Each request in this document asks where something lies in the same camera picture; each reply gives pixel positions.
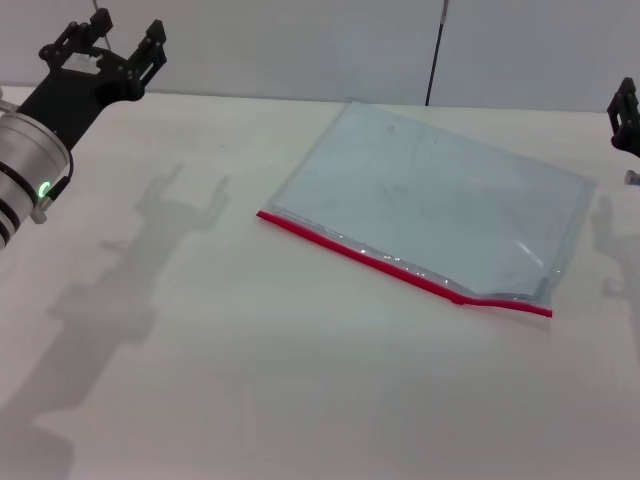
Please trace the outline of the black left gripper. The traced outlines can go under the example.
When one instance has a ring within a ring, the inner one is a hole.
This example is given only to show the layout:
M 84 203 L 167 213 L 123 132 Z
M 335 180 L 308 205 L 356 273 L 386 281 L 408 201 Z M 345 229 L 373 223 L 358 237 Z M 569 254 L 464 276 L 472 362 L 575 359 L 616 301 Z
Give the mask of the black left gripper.
M 88 22 L 70 22 L 53 42 L 43 46 L 39 58 L 49 73 L 18 107 L 23 114 L 55 134 L 68 150 L 73 149 L 108 106 L 137 101 L 146 84 L 167 62 L 166 32 L 161 20 L 154 20 L 134 53 L 127 59 L 96 43 L 113 28 L 106 8 L 98 8 Z M 99 58 L 96 74 L 63 67 L 74 54 Z

